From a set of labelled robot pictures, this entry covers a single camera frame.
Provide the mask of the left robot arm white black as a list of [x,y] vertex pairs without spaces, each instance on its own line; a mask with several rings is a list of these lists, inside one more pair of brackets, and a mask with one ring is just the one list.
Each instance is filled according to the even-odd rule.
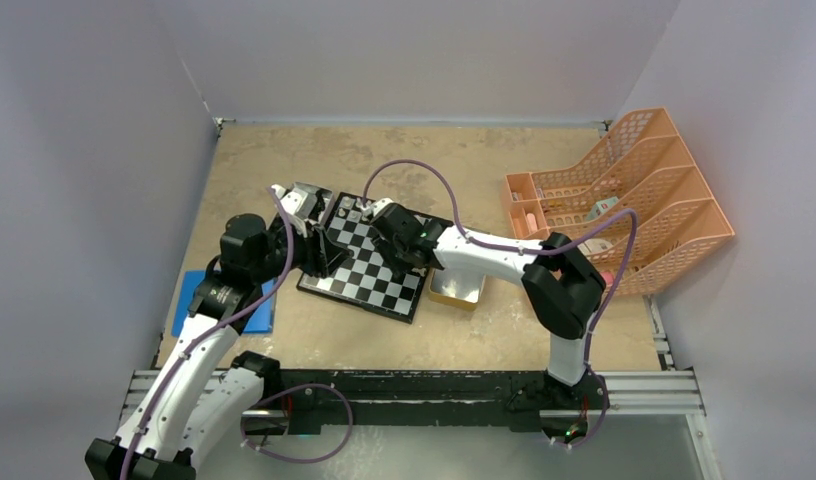
[[211,393],[218,363],[255,310],[292,269],[327,277],[350,257],[324,228],[306,219],[295,227],[279,213],[272,223],[251,213],[231,218],[188,307],[178,342],[154,384],[111,440],[85,454],[95,479],[193,479],[208,453],[243,411],[268,409],[282,395],[280,363],[245,352]]

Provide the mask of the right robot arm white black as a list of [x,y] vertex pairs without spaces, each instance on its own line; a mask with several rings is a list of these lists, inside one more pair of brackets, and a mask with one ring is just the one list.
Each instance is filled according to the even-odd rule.
[[448,221],[420,221],[388,198],[364,206],[362,218],[373,232],[375,249],[395,272],[455,270],[521,286],[550,333],[548,399],[568,407],[583,396],[586,332],[607,283],[569,237],[553,233],[543,241],[517,240],[460,231]]

